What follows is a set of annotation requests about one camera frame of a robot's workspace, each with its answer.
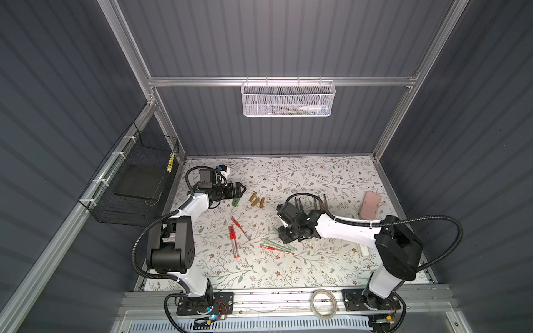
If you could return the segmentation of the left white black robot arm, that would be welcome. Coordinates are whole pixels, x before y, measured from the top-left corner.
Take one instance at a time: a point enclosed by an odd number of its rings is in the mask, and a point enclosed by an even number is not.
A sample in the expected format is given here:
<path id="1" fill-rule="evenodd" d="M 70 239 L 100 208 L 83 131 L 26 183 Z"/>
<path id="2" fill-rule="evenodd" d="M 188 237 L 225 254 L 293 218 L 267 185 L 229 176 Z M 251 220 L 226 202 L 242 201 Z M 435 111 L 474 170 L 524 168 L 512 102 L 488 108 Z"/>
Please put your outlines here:
<path id="1" fill-rule="evenodd" d="M 215 302 L 207 277 L 194 267 L 193 224 L 206 211 L 222 201 L 241 198 L 247 188 L 228 180 L 230 167 L 195 166 L 185 173 L 187 197 L 177 209 L 149 223 L 135 241 L 130 260 L 135 272 L 146 279 L 171 280 L 192 302 L 204 303 L 207 310 Z"/>

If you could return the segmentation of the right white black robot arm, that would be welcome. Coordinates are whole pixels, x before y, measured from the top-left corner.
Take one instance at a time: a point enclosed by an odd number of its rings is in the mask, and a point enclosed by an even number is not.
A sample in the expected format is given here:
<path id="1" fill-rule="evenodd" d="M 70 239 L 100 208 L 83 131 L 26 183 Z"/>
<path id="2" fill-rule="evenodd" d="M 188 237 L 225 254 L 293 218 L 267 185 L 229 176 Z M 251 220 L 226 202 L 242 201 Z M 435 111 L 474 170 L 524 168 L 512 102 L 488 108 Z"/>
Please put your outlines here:
<path id="1" fill-rule="evenodd" d="M 388 215 L 383 220 L 349 219 L 335 216 L 317 195 L 303 192 L 289 196 L 277 206 L 276 213 L 283 222 L 278 235 L 284 244 L 313 238 L 340 239 L 378 252 L 382 263 L 362 292 L 362 301 L 369 309 L 379 309 L 403 283 L 415 280 L 418 272 L 448 257 L 464 235 L 462 224 L 451 216 L 426 215 L 400 220 Z M 421 264 L 423 242 L 408 225 L 427 221 L 450 222 L 457 234 L 443 253 Z"/>

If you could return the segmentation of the brown pen cap three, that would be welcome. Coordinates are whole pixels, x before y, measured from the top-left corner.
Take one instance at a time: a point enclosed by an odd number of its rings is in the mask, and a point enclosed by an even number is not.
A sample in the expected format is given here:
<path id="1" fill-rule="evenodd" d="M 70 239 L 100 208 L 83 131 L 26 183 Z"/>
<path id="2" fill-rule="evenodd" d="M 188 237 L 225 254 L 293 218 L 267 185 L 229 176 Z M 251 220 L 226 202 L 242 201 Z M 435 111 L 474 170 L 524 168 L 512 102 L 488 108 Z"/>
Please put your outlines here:
<path id="1" fill-rule="evenodd" d="M 260 202 L 260 200 L 261 200 L 261 198 L 259 198 L 259 197 L 258 197 L 258 198 L 255 198 L 255 200 L 254 200 L 254 201 L 252 202 L 252 204 L 251 204 L 251 207 L 255 207 L 256 205 L 258 205 L 259 202 Z"/>

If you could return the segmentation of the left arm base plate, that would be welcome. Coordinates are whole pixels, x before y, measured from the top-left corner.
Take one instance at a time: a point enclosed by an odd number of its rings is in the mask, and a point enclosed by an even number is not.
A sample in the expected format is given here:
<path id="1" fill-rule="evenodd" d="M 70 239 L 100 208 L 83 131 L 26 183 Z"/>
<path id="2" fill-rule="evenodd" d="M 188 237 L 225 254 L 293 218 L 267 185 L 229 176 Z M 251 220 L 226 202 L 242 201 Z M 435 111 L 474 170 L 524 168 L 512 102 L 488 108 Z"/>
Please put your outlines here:
<path id="1" fill-rule="evenodd" d="M 175 302 L 176 315 L 229 315 L 233 313 L 234 298 L 233 292 L 215 292 L 201 298 L 179 297 Z"/>

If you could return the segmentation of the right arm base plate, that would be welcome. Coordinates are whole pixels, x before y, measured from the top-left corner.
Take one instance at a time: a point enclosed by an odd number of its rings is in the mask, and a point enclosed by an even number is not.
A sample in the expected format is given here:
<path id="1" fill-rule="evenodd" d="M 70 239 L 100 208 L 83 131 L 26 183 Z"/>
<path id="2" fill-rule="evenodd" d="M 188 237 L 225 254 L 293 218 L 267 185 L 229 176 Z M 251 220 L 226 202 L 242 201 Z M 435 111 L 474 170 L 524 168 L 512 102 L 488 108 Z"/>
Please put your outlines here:
<path id="1" fill-rule="evenodd" d="M 372 293 L 366 293 L 365 288 L 343 289 L 341 290 L 341 297 L 346 311 L 349 312 L 378 310 L 395 312 L 401 309 L 401 303 L 397 296 L 380 298 Z"/>

